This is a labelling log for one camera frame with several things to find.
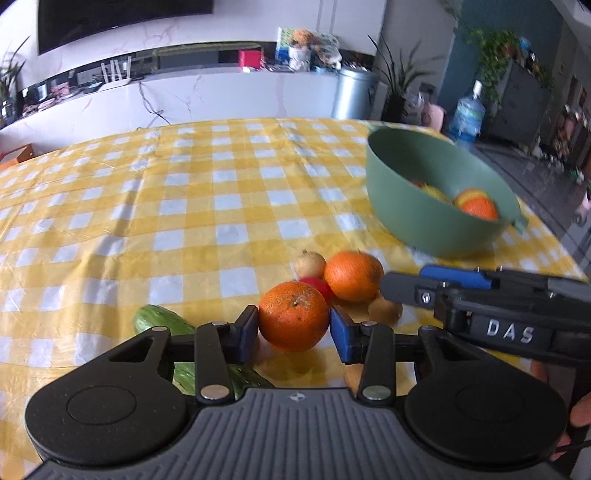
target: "blue water bottle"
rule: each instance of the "blue water bottle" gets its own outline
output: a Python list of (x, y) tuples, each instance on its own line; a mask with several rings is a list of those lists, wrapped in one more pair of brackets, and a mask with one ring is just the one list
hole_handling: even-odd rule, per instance
[(447, 136), (453, 141), (471, 144), (480, 134), (486, 112), (484, 105), (480, 101), (481, 93), (482, 84), (477, 80), (472, 95), (458, 100), (456, 114), (447, 132)]

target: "pink stool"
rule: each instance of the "pink stool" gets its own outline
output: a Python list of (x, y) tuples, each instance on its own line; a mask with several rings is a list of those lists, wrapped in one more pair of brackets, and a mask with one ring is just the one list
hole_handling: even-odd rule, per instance
[(423, 126), (431, 127), (437, 132), (440, 132), (443, 128), (445, 121), (446, 111), (439, 105), (428, 103), (423, 110)]

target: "green bowl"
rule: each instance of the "green bowl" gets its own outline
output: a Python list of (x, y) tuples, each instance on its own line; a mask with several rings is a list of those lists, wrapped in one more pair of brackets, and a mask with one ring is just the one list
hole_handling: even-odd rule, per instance
[[(464, 213), (409, 180), (425, 181), (452, 200), (466, 189), (484, 190), (499, 220)], [(367, 189), (390, 233), (436, 257), (465, 257), (485, 249), (510, 225), (527, 227), (516, 195), (494, 170), (470, 152), (420, 132), (385, 127), (369, 135)]]

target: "cucumber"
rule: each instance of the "cucumber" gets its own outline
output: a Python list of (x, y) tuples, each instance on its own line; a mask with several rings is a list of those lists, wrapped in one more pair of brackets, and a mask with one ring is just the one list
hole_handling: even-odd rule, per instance
[(144, 305), (134, 315), (135, 333), (145, 332), (152, 327), (168, 327), (171, 335), (195, 333), (195, 327), (180, 315), (159, 305)]
[[(145, 332), (156, 326), (168, 327), (171, 335), (189, 335), (195, 332), (193, 325), (180, 315), (164, 307), (144, 305), (135, 312), (135, 333)], [(236, 400), (242, 398), (247, 387), (275, 388), (266, 378), (244, 365), (228, 365), (228, 374), (232, 381)], [(180, 387), (188, 395), (195, 395), (195, 363), (176, 362), (174, 364), (173, 381), (177, 387)]]

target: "teal wall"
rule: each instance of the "teal wall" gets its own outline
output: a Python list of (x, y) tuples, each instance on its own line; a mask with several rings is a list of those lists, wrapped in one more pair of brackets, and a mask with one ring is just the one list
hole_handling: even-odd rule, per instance
[[(468, 28), (510, 30), (525, 37), (538, 59), (554, 66), (562, 16), (551, 0), (464, 0), (460, 25)], [(458, 34), (437, 103), (453, 113), (459, 98), (472, 90), (478, 69), (479, 49)]]

